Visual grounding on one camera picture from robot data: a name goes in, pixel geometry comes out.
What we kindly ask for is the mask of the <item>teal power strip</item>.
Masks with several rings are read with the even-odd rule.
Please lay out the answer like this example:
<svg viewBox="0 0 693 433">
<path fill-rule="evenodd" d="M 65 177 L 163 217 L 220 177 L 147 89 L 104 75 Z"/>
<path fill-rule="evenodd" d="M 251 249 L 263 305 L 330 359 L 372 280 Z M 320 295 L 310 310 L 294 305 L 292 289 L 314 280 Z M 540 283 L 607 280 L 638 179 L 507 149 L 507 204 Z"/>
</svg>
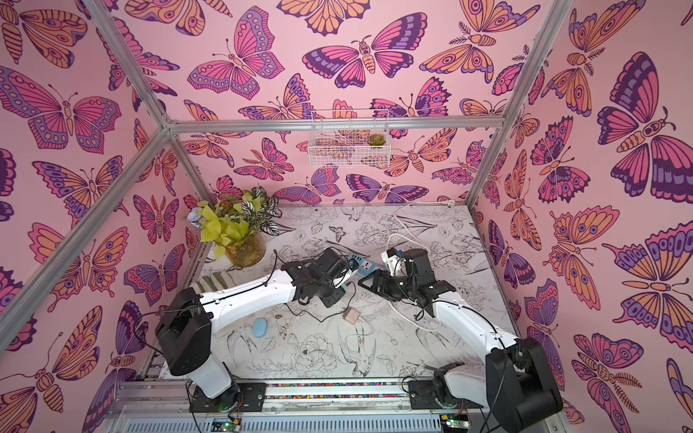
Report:
<svg viewBox="0 0 693 433">
<path fill-rule="evenodd" d="M 375 263 L 359 254 L 350 254 L 348 256 L 348 261 L 353 274 L 359 275 L 361 278 L 368 276 L 375 270 L 387 270 L 384 265 Z"/>
</svg>

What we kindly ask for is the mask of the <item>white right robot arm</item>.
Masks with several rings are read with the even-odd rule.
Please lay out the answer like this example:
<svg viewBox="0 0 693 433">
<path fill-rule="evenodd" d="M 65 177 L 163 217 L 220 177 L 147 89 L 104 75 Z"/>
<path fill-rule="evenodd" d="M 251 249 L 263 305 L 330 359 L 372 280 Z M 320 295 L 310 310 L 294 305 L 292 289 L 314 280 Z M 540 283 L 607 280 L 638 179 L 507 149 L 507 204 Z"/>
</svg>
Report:
<svg viewBox="0 0 693 433">
<path fill-rule="evenodd" d="M 453 331 L 483 363 L 483 375 L 449 364 L 434 372 L 432 387 L 442 405 L 472 402 L 506 432 L 521 432 L 562 412 L 563 400 L 539 342 L 496 326 L 466 302 L 456 288 L 438 279 L 423 249 L 386 250 L 384 268 L 361 286 L 391 304 L 409 301 Z"/>
</svg>

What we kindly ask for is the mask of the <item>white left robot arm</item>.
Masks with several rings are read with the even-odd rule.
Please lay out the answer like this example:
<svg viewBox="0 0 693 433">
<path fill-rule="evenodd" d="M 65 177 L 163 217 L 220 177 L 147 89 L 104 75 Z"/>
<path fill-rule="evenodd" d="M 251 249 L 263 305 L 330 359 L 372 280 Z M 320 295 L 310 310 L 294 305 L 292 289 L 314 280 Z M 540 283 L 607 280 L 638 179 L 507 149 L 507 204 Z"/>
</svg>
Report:
<svg viewBox="0 0 693 433">
<path fill-rule="evenodd" d="M 191 380 L 209 400 L 238 393 L 230 369 L 212 353 L 213 335 L 279 304 L 317 297 L 330 308 L 357 268 L 357 262 L 328 248 L 313 260 L 276 264 L 267 276 L 220 292 L 181 290 L 155 330 L 169 372 Z"/>
</svg>

